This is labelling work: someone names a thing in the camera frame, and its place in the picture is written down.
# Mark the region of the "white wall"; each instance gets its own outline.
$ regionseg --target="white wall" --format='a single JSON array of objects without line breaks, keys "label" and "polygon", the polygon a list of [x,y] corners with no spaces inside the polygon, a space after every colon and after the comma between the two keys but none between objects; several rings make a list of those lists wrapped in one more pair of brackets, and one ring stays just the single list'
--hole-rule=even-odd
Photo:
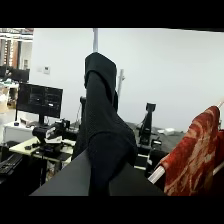
[{"label": "white wall", "polygon": [[28,68],[31,67],[32,42],[22,42],[19,68],[23,69],[24,60],[28,60]]},{"label": "white wall", "polygon": [[[64,89],[62,116],[74,121],[92,29],[35,29],[30,81]],[[224,97],[224,34],[169,29],[99,29],[99,52],[124,69],[119,115],[140,123],[156,103],[153,125],[186,130]],[[50,76],[37,72],[50,66]]]}]

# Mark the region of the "black cloth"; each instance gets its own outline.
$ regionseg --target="black cloth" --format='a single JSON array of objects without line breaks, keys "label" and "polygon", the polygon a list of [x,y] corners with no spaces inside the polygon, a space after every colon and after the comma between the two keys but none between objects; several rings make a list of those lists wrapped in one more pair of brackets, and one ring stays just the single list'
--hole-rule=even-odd
[{"label": "black cloth", "polygon": [[116,65],[93,53],[86,58],[85,71],[86,105],[72,159],[87,149],[91,188],[101,193],[127,162],[134,165],[137,146],[133,131],[116,112],[117,103],[114,106]]}]

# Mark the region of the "keyboard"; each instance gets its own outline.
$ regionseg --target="keyboard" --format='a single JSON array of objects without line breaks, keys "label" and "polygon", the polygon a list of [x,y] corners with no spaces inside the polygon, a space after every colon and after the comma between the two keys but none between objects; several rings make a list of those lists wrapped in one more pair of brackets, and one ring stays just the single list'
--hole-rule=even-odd
[{"label": "keyboard", "polygon": [[13,154],[7,160],[0,163],[0,177],[10,176],[21,162],[23,156],[21,154]]}]

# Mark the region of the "red cloth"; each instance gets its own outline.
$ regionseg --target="red cloth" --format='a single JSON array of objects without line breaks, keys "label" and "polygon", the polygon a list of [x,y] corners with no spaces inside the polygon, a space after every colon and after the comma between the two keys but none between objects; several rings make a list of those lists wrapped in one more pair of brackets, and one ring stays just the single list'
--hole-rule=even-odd
[{"label": "red cloth", "polygon": [[167,195],[203,194],[211,187],[219,116],[216,106],[197,116],[176,148],[160,161],[166,171]]},{"label": "red cloth", "polygon": [[220,130],[217,135],[217,149],[215,152],[215,167],[224,161],[224,130]]}]

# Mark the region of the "white pole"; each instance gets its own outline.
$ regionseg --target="white pole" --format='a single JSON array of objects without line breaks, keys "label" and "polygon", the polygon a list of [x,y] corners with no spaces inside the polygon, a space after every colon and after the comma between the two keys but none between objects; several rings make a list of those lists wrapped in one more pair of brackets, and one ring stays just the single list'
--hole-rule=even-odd
[{"label": "white pole", "polygon": [[98,28],[93,28],[93,52],[98,52]]},{"label": "white pole", "polygon": [[121,69],[120,76],[119,76],[118,88],[117,88],[118,102],[119,102],[120,97],[121,97],[121,87],[122,87],[122,81],[123,80],[124,80],[124,69]]}]

